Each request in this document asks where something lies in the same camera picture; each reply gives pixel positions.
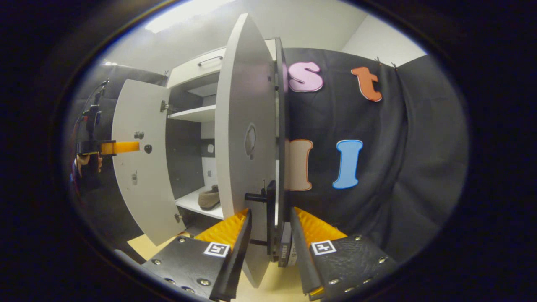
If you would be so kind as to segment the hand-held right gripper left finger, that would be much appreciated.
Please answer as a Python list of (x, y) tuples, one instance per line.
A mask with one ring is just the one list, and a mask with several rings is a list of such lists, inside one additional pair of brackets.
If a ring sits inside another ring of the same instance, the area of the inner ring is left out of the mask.
[(194, 238), (178, 236), (145, 262), (143, 270), (182, 294), (230, 302), (236, 298), (252, 225), (246, 208)]

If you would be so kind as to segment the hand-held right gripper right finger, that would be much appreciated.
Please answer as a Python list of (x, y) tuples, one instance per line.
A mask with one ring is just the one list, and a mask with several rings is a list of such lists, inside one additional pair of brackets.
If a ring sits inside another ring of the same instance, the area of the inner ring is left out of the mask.
[(397, 262), (362, 234), (346, 235), (300, 208), (290, 210), (302, 290), (310, 300), (353, 300), (389, 277)]

